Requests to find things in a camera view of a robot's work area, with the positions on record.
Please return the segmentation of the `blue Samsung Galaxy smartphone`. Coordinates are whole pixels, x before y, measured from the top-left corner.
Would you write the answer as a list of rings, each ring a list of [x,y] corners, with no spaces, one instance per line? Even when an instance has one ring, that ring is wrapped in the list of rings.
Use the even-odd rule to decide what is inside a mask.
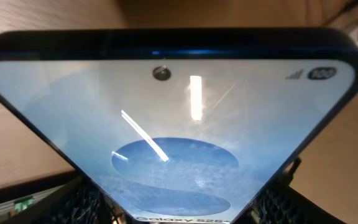
[[[334,29],[0,34],[0,103],[138,221],[236,221],[357,92]]]

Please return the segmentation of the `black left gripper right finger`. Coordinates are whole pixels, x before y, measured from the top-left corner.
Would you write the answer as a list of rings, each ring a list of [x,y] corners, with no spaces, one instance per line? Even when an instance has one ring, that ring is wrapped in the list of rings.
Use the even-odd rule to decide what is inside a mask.
[[[297,158],[277,180],[269,185],[253,205],[258,224],[344,224],[290,187],[301,164]]]

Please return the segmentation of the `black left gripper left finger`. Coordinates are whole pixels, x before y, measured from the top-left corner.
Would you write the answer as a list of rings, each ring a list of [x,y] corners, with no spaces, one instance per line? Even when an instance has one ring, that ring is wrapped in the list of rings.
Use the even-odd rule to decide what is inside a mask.
[[[104,223],[101,192],[90,181],[77,177],[0,223]]]

